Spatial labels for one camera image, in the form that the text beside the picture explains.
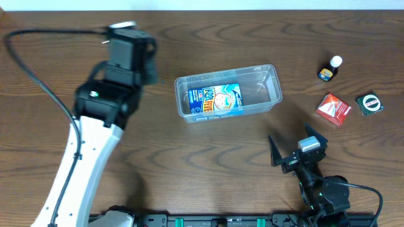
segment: brown tabletop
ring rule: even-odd
[[[402,11],[19,12],[3,15],[0,35],[19,28],[97,28],[136,20],[159,44],[158,84],[145,88],[110,157],[92,213],[118,204],[184,213],[270,213],[307,209],[299,182],[270,166],[268,135],[283,155],[305,138],[304,122],[328,140],[323,175],[378,189],[381,226],[404,223],[404,14]],[[15,38],[27,64],[72,107],[74,90],[107,59],[86,35]],[[316,72],[343,57],[333,81]],[[283,101],[270,112],[187,124],[174,80],[272,64]],[[69,122],[0,46],[0,226],[28,226],[51,189]],[[364,117],[355,98],[375,91],[385,110]],[[315,114],[332,92],[352,111],[338,128]],[[349,212],[376,212],[377,196],[350,189]]]

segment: blue juice carton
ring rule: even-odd
[[[190,89],[188,97],[192,114],[209,115],[219,110],[221,110],[219,114],[226,114],[232,109],[242,110],[242,97],[238,83]]]

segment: printed label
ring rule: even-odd
[[[370,111],[377,111],[380,109],[380,100],[374,95],[366,95],[363,103],[364,107]]]
[[[333,76],[333,73],[328,69],[323,69],[318,76],[321,77],[321,79],[328,81]]]
[[[242,98],[239,84],[226,84],[188,91],[189,106],[192,114],[210,113],[219,110],[231,111],[242,108]]]
[[[336,111],[340,108],[341,102],[337,97],[329,95],[318,108],[320,111],[335,117]]]

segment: small bottle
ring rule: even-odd
[[[342,58],[340,56],[334,56],[330,63],[325,64],[318,72],[318,77],[323,81],[332,80],[338,73],[338,67],[342,63]]]

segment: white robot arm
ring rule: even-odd
[[[129,21],[111,25],[105,32],[22,30],[5,38],[10,55],[59,104],[72,122],[59,171],[32,227],[133,226],[134,218],[124,212],[109,211],[90,224],[88,220],[105,164],[121,139],[129,117],[138,108],[142,86],[157,81],[154,61],[156,41],[148,33],[135,28],[136,23]],[[109,60],[97,64],[87,81],[76,90],[74,118],[58,97],[23,63],[11,44],[12,36],[35,32],[86,33],[107,37]],[[101,69],[105,69],[104,78],[95,79]]]

